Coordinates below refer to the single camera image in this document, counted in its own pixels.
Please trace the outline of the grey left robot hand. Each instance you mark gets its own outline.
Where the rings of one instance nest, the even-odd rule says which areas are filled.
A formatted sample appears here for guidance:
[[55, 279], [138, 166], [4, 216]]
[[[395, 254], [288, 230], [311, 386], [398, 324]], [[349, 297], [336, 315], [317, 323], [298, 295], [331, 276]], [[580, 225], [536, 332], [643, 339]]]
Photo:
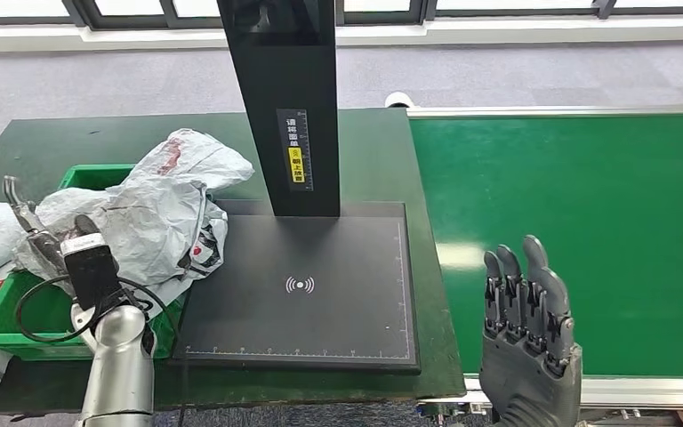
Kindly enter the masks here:
[[[38, 218], [35, 210], [36, 205], [32, 201], [24, 199], [18, 192], [18, 179], [11, 175], [5, 175], [3, 180], [4, 195], [16, 216], [17, 222], [28, 233], [27, 241], [30, 250], [44, 266], [51, 266], [55, 272], [51, 272], [49, 278], [55, 278], [67, 274], [66, 265], [60, 253], [60, 240], [56, 238]], [[79, 214], [74, 219], [75, 231], [71, 231], [71, 237], [87, 234], [100, 233], [100, 229], [93, 220], [85, 214]], [[54, 283], [55, 286], [65, 288], [70, 282], [67, 280]]]

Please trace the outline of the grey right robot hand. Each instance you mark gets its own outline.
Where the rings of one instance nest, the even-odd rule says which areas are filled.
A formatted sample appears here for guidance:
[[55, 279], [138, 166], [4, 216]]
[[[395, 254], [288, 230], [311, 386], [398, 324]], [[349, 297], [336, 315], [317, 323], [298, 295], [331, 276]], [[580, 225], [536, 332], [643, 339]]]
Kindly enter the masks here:
[[523, 238], [526, 266], [506, 245], [484, 254], [484, 322], [478, 379], [498, 426], [575, 426], [583, 350], [567, 287], [541, 240]]

